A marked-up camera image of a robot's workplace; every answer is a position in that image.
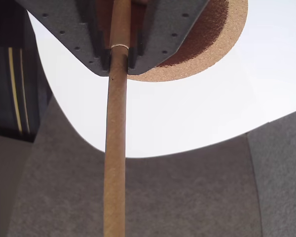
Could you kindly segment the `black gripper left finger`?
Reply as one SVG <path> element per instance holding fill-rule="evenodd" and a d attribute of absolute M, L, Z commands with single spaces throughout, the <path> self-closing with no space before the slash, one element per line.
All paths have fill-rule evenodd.
<path fill-rule="evenodd" d="M 110 52 L 99 28 L 95 0 L 19 0 L 83 65 L 109 75 Z"/>

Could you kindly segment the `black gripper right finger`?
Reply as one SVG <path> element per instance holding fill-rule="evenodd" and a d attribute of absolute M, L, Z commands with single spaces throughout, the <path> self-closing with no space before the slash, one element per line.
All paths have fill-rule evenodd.
<path fill-rule="evenodd" d="M 129 49 L 128 74 L 141 75 L 174 55 L 207 0 L 150 0 L 136 45 Z"/>

